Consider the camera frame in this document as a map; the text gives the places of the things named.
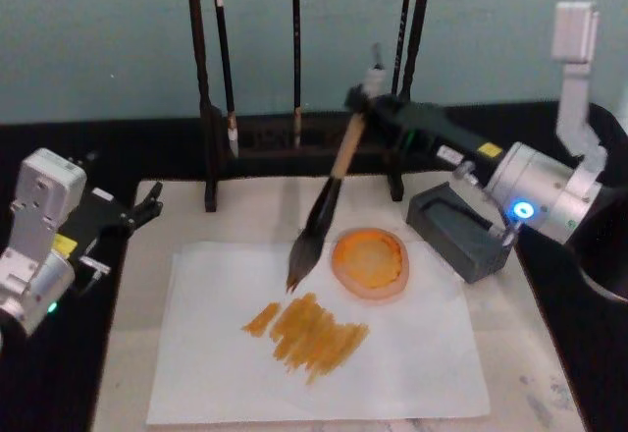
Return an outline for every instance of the table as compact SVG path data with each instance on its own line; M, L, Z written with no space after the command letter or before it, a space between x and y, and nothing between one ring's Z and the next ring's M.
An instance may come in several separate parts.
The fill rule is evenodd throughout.
M419 236L404 223L409 197L447 179L448 174L441 172L406 175L406 197L401 203L393 203L385 177L347 178L328 240L342 230L365 225L393 230L405 241L417 240ZM323 183L321 178L222 182L219 211L213 214L203 210L203 184L164 184L162 216L140 230L129 244L92 430L146 430L172 254L186 243L198 241L292 241ZM142 182L137 198L143 198L152 184ZM499 222L497 211L476 190L458 183L452 183L452 187L483 216ZM464 285L463 291L491 398L489 416L392 422L226 424L155 430L585 430L516 254L510 255L502 271L474 285Z

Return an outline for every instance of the blue-green wall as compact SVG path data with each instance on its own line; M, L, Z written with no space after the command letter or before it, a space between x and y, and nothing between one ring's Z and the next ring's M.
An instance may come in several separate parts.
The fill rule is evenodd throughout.
M238 112L290 110L290 0L225 1ZM430 0L413 98L556 97L556 1ZM596 1L592 98L616 112L628 82L628 0ZM400 3L302 0L306 109L341 108L373 42L393 62ZM211 95L224 107L213 1L203 6ZM0 123L191 116L197 102L187 0L0 0Z

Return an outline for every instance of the paper sheet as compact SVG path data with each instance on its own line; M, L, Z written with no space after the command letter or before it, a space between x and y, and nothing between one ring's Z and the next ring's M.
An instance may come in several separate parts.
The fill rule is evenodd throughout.
M373 304L321 261L295 296L317 295L338 322L370 334L330 375L306 385L273 359L274 343L240 330L269 302L286 307L289 244L196 243L173 265L148 424L470 417L489 398L460 281L421 242L406 245L400 298Z

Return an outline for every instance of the yellow label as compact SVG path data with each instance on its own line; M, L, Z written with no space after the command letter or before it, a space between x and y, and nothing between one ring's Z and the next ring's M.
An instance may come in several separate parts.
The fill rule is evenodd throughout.
M501 147L494 145L492 142L485 142L478 148L478 152L482 152L489 157L497 157L501 154Z
M52 248L57 250L65 258L68 258L70 257L72 251L77 248L78 244L79 243L73 241L72 239L66 238L65 236L62 236L60 234L56 234L55 241L52 243Z

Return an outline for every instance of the bamboo brush handle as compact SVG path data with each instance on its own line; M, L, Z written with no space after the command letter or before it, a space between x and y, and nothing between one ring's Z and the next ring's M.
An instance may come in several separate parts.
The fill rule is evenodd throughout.
M357 149L360 143L360 138L364 132L366 123L364 122L364 116L361 113L355 113L351 116L349 125L346 127L346 132L342 138L342 144L336 156L334 167L332 168L332 177L342 180L346 175L346 171L349 168L355 149Z

